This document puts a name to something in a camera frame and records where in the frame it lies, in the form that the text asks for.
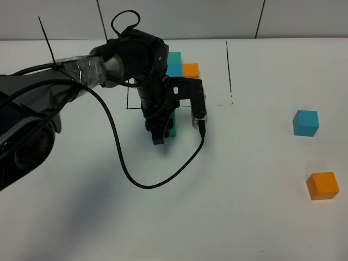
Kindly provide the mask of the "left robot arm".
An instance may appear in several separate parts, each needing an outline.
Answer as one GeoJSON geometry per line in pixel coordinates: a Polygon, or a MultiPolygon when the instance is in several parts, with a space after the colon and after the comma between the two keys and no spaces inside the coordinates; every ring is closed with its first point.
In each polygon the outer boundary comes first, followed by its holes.
{"type": "Polygon", "coordinates": [[[136,88],[146,129],[154,144],[163,144],[178,107],[166,74],[168,55],[162,39],[129,27],[88,55],[2,75],[1,188],[46,160],[61,132],[63,107],[97,86],[136,88]]]}

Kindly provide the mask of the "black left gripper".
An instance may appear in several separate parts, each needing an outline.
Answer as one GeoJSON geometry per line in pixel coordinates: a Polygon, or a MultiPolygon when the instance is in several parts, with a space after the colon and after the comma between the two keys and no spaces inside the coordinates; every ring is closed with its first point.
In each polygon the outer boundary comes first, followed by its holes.
{"type": "Polygon", "coordinates": [[[167,126],[170,115],[179,107],[179,101],[174,101],[171,96],[173,87],[170,77],[154,76],[145,85],[137,87],[137,91],[146,130],[151,132],[155,145],[164,144],[164,139],[169,136],[167,126]]]}

